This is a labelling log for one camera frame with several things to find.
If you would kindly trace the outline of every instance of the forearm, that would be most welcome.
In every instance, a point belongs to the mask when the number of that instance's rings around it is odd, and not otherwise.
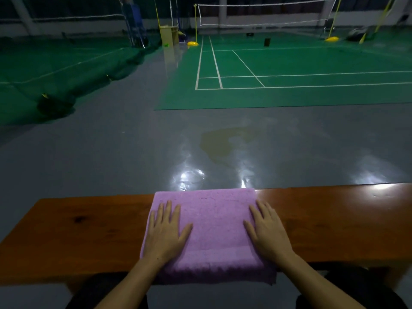
[[[299,256],[294,255],[279,266],[314,308],[365,309],[364,306],[313,270]]]
[[[136,309],[162,266],[158,261],[140,259],[95,309]]]

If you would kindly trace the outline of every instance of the pink cloth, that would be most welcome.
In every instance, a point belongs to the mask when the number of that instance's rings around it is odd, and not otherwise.
[[[235,280],[275,283],[276,266],[257,255],[243,226],[243,220],[253,223],[248,206],[255,205],[255,190],[157,192],[150,211],[157,210],[160,203],[166,204],[168,200],[172,201],[172,208],[181,205],[180,232],[187,223],[193,223],[193,230],[182,254],[163,268],[157,283]]]

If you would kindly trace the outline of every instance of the green floor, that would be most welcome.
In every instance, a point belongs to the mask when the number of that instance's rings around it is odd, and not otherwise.
[[[42,122],[36,109],[42,93],[60,96],[78,88],[87,94],[98,88],[93,82],[138,52],[126,36],[0,44],[0,125]]]
[[[263,46],[271,38],[270,47]],[[409,34],[402,41],[408,42]],[[286,32],[200,36],[157,109],[405,103],[412,54]]]

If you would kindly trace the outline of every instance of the orange object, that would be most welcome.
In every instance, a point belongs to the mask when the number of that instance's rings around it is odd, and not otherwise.
[[[411,183],[256,192],[308,262],[412,262]],[[0,284],[74,282],[130,270],[152,200],[152,194],[40,199],[0,244]]]

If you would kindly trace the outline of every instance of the person's left hand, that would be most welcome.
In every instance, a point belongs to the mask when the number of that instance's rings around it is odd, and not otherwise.
[[[156,221],[155,212],[150,213],[143,257],[152,261],[157,260],[164,265],[181,253],[193,224],[187,224],[179,236],[180,205],[176,206],[171,218],[172,202],[167,201],[164,212],[163,208],[164,204],[161,203],[157,210]]]

